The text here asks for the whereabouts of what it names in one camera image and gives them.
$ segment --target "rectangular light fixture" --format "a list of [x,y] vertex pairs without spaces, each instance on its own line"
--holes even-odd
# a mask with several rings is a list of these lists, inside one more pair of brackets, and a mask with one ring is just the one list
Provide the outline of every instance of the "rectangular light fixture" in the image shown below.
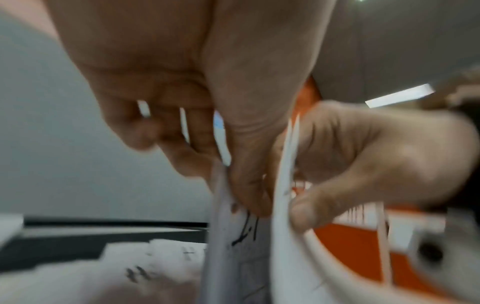
[[406,89],[400,92],[388,94],[385,96],[377,97],[374,99],[370,99],[365,101],[366,105],[369,108],[376,108],[386,105],[391,105],[403,101],[418,99],[429,95],[435,92],[429,84],[424,84],[418,87]]

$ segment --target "black sleeve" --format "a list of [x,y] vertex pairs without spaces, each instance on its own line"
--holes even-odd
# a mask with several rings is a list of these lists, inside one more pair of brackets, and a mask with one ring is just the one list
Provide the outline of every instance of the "black sleeve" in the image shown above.
[[[476,127],[480,137],[480,100],[464,101],[461,105],[451,108],[452,111],[468,117]],[[448,208],[471,210],[475,215],[477,225],[480,225],[480,165],[471,174],[463,188],[448,202],[428,208],[431,212],[446,212]]]

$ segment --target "ceiling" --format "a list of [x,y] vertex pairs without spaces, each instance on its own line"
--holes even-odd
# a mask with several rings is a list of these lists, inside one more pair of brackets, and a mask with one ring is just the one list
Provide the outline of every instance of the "ceiling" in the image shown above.
[[480,62],[478,0],[337,0],[313,71],[324,99],[366,100]]

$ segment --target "dark round hole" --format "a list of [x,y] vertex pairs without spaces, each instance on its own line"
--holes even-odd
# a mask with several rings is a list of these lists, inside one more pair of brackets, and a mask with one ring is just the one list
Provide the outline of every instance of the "dark round hole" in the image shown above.
[[432,242],[421,243],[420,246],[418,246],[418,253],[423,260],[434,265],[440,264],[444,258],[444,251],[442,248],[438,244]]

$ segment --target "hand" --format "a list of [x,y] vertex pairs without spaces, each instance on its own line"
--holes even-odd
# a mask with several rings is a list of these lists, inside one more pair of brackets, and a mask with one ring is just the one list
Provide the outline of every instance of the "hand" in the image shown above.
[[296,166],[313,186],[293,200],[291,223],[304,232],[368,202],[442,202],[465,183],[479,154],[475,126],[460,114],[321,102],[300,124]]
[[[102,115],[131,148],[158,144],[184,176],[210,181],[225,122],[234,195],[265,216],[268,153],[307,79],[335,0],[47,0]],[[138,101],[148,103],[143,117]],[[182,135],[185,109],[189,143]]]

